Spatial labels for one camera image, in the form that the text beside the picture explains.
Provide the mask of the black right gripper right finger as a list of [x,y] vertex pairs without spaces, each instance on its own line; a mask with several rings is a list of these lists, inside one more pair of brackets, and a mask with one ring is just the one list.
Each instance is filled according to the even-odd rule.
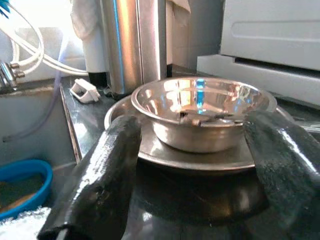
[[243,128],[257,177],[280,226],[293,240],[318,240],[320,143],[275,112],[250,112]]

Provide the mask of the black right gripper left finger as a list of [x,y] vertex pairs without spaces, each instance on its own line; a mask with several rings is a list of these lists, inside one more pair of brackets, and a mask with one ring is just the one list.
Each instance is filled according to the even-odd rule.
[[122,115],[72,170],[39,231],[39,240],[120,240],[136,181],[142,127]]

